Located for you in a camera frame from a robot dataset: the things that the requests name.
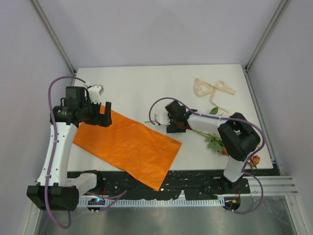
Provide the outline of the orange wrapping paper sheet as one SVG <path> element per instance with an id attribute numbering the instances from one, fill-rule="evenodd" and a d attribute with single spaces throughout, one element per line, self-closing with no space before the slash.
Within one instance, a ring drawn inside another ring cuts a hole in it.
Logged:
<path id="1" fill-rule="evenodd" d="M 145 185 L 159 189 L 181 142 L 115 111 L 111 111 L 111 118 L 109 127 L 80 124 L 73 143 Z"/>

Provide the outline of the fake flower bouquet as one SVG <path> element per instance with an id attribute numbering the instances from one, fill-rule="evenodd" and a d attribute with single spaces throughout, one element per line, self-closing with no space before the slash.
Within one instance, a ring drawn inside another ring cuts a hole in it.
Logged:
<path id="1" fill-rule="evenodd" d="M 218 116 L 223 116 L 224 113 L 218 114 L 219 109 L 214 107 L 210 111 L 210 115 L 218 115 Z M 224 146 L 224 143 L 222 141 L 222 138 L 218 136 L 218 134 L 212 134 L 209 132 L 204 132 L 200 130 L 193 130 L 193 132 L 203 136 L 205 138 L 205 142 L 207 142 L 207 148 L 212 149 L 222 155 L 229 156 L 229 153 Z M 260 162 L 260 157 L 255 155 L 251 158 L 251 160 L 248 161 L 248 165 L 251 167 L 251 169 L 257 169 L 257 165 Z"/>

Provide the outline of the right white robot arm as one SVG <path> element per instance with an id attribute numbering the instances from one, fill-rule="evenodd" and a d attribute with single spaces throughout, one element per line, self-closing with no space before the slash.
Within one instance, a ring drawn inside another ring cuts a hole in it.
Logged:
<path id="1" fill-rule="evenodd" d="M 238 180 L 243 175 L 246 161 L 261 143 L 260 129 L 248 122 L 241 113 L 230 117 L 200 114 L 197 110 L 189 109 L 177 100 L 172 101 L 165 110 L 169 123 L 167 133 L 184 133 L 186 130 L 208 133 L 222 141 L 229 155 L 222 189 L 227 193 L 234 192 L 239 187 Z"/>

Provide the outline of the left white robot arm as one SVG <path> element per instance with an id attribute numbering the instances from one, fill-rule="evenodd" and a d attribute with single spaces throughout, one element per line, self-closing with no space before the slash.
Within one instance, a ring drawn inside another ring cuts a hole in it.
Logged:
<path id="1" fill-rule="evenodd" d="M 46 203 L 52 211 L 72 212 L 79 198 L 90 191 L 99 195 L 105 183 L 97 170 L 85 170 L 72 181 L 67 179 L 69 155 L 79 125 L 109 127 L 112 124 L 111 103 L 106 102 L 102 114 L 100 96 L 104 89 L 100 85 L 66 87 L 66 96 L 61 105 L 52 109 L 50 120 L 50 142 L 39 178 L 34 186 L 28 186 L 27 197 L 40 209 Z"/>

